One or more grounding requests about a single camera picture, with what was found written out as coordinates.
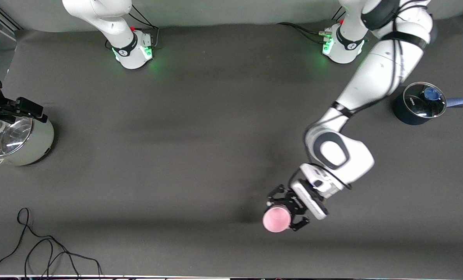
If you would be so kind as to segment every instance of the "cable connector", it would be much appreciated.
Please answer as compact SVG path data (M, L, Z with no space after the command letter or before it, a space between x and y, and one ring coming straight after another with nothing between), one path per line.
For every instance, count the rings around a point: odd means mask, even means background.
M323 37L331 38L331 32L329 32L329 31L319 31L318 35L323 36Z

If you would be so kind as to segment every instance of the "pink lid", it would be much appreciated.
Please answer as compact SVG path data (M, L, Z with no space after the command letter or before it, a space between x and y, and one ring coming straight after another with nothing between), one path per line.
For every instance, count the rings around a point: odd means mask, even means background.
M282 232L289 228L290 212L283 206L271 207L264 213L263 225L271 232Z

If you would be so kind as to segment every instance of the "transparent pot lid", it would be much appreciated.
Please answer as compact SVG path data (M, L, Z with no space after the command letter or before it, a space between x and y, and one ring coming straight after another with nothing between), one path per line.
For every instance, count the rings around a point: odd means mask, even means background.
M0 157L20 149L31 134L33 120L30 117L17 117L15 123L0 121Z
M444 113L446 98L435 85L419 82L406 87L404 103L411 113L425 119L432 119Z

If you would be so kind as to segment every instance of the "table surface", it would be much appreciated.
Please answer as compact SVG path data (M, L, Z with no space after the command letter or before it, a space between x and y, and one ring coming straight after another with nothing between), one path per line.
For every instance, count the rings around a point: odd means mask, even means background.
M436 24L405 84L463 97L463 16ZM463 108L422 126L399 122L389 99L361 112L344 134L368 146L374 168L330 198L325 220L297 233L262 227L266 193L306 161L304 128L374 37L338 65L287 26L164 28L137 70L99 32L18 37L5 93L45 107L56 145L33 165L0 167L0 258L30 207L39 234L110 275L463 279ZM25 237L0 274L22 274L36 242ZM47 254L33 254L36 272ZM72 273L65 263L55 272Z

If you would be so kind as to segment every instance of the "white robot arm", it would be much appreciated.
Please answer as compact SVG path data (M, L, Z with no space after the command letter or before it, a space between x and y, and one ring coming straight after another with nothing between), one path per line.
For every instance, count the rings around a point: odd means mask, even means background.
M109 40L121 65L136 69L152 59L152 38L131 30L121 16L132 8L131 0L62 0L67 12L95 26Z
M380 41L332 107L306 129L306 150L320 164L304 163L300 170L306 180L291 179L287 188L281 185L269 194L263 217L263 225L269 231L280 232L288 227L298 230L309 219L303 217L294 223L294 218L303 216L306 210L319 220L326 218L324 200L350 188L352 182L373 167L374 158L365 144L342 135L340 130L352 115L391 94L413 71L430 43L433 23L426 11L430 0L366 0L364 5L356 2L354 7L358 10L349 10L348 14L355 16L359 12L361 22ZM345 20L342 27L353 21L356 20ZM357 37L364 36L359 25L356 33ZM349 29L344 36L349 38ZM274 198L279 193L285 195Z

